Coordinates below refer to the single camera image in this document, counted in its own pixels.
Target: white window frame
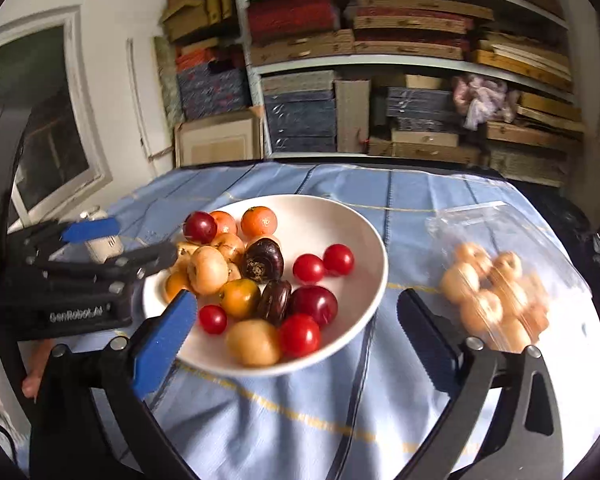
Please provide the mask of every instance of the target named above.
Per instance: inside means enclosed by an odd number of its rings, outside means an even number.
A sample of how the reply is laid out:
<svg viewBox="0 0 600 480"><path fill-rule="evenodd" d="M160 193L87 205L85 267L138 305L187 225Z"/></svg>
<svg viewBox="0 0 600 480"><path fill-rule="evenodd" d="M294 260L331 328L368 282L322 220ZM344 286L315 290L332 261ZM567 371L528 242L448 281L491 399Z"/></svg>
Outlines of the white window frame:
<svg viewBox="0 0 600 480"><path fill-rule="evenodd" d="M0 46L40 30L59 26L64 28L64 65L69 96L89 169L63 184L28 212L14 184L11 200L20 220L10 226L10 230L53 216L61 216L112 181L104 150L97 135L86 83L80 40L80 8L63 7L7 23L0 27Z"/></svg>

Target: metal screw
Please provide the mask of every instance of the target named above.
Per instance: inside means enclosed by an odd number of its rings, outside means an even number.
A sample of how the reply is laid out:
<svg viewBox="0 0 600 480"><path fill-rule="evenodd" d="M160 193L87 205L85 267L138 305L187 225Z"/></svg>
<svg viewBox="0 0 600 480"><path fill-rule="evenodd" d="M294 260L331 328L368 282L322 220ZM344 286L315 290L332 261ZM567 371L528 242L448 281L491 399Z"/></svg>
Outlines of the metal screw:
<svg viewBox="0 0 600 480"><path fill-rule="evenodd" d="M122 290L125 288L125 284L122 282L113 282L109 285L109 292L111 294L120 294Z"/></svg>
<svg viewBox="0 0 600 480"><path fill-rule="evenodd" d="M67 346L63 344L56 345L52 348L51 355L53 357L62 357L66 352L66 348Z"/></svg>
<svg viewBox="0 0 600 480"><path fill-rule="evenodd" d="M484 343L482 342L482 339L480 339L479 337L468 337L467 339L464 340L464 343L471 349L471 350L475 350L475 351L480 351L484 348Z"/></svg>
<svg viewBox="0 0 600 480"><path fill-rule="evenodd" d="M112 350L120 351L120 350L125 349L126 343L128 341L129 341L129 339L127 339L126 337L118 336L118 337L113 338L109 342L109 346L111 347Z"/></svg>
<svg viewBox="0 0 600 480"><path fill-rule="evenodd" d="M526 353L528 353L534 359L542 357L542 352L537 346L529 345L528 347L526 347Z"/></svg>

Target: blue tablecloth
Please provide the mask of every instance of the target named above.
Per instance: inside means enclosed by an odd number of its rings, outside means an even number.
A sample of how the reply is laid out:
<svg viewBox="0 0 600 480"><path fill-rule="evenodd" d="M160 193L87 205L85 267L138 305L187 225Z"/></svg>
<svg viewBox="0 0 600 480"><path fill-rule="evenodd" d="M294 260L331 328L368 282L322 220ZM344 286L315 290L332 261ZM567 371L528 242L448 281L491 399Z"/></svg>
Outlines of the blue tablecloth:
<svg viewBox="0 0 600 480"><path fill-rule="evenodd" d="M378 230L390 267L377 315L330 359L288 376L232 380L176 362L150 407L203 479L392 479L448 401L433 387L395 318L398 295L408 286L433 311L448 309L435 288L440 276L426 264L433 251L426 218L442 208L503 200L564 249L532 205L506 182L345 164L264 162L173 171L124 197L109 213L120 221L123 241L132 248L169 238L193 210L288 193L343 202ZM555 337L551 348L540 345L558 397L565 474L600 433L600 323L588 298L578 302L576 312L576 334ZM123 332L131 333L139 321ZM112 336L85 336L72 346L78 351L101 348ZM458 467L472 462L498 393L491 391ZM116 452L134 464L111 413L106 408L102 413Z"/></svg>

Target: blue gripper pad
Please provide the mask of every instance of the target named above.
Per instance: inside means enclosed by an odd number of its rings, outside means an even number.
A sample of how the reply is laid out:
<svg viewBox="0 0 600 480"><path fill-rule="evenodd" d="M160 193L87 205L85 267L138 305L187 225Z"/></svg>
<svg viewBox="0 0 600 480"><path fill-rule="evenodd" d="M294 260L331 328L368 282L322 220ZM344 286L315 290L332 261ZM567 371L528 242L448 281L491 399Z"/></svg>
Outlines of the blue gripper pad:
<svg viewBox="0 0 600 480"><path fill-rule="evenodd" d="M196 298L181 290L156 319L134 360L132 388L138 399L156 391L198 316Z"/></svg>
<svg viewBox="0 0 600 480"><path fill-rule="evenodd" d="M435 389L453 397L459 387L457 344L462 341L461 333L448 319L432 314L412 288L400 294L397 314Z"/></svg>
<svg viewBox="0 0 600 480"><path fill-rule="evenodd" d="M76 244L114 236L120 232L120 224L113 218L102 218L100 220L85 220L71 224L62 233L62 241L68 244Z"/></svg>

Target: clear plastic bag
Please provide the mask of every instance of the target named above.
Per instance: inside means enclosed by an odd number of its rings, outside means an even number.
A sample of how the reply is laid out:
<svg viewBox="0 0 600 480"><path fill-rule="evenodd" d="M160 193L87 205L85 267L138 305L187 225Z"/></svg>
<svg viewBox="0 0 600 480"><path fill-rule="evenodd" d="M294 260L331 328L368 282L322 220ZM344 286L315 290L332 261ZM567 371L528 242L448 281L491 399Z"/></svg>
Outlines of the clear plastic bag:
<svg viewBox="0 0 600 480"><path fill-rule="evenodd" d="M446 269L442 293L467 332L490 348L522 352L548 328L560 298L591 295L558 247L507 203L446 209L427 229Z"/></svg>

